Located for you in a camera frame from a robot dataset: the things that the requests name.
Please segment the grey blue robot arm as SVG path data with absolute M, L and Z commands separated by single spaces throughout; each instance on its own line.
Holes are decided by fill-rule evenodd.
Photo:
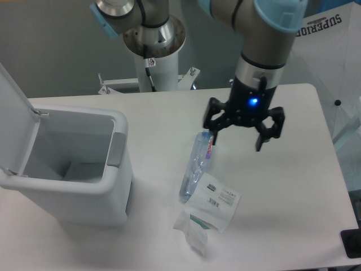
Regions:
M 307 1 L 199 1 L 211 18 L 244 38 L 226 102 L 209 100 L 203 127 L 214 136 L 231 125 L 256 128 L 256 150 L 279 138 L 285 115 L 271 108 Z M 185 42 L 182 23 L 172 16 L 168 1 L 93 1 L 94 19 L 110 37 L 122 36 L 138 57 L 137 77 L 142 92 L 169 91 L 178 73 L 158 69 L 160 59 L 178 52 Z

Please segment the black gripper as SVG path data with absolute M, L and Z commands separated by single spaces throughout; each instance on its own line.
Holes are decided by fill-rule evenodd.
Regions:
M 203 128 L 213 136 L 216 144 L 218 132 L 228 128 L 231 122 L 236 126 L 253 127 L 259 133 L 256 151 L 271 138 L 280 138 L 285 114 L 283 107 L 270 108 L 276 88 L 269 88 L 266 76 L 261 76 L 256 87 L 251 87 L 234 78 L 230 97 L 226 103 L 215 97 L 209 99 L 203 116 Z M 265 126 L 263 120 L 271 117 L 273 125 Z

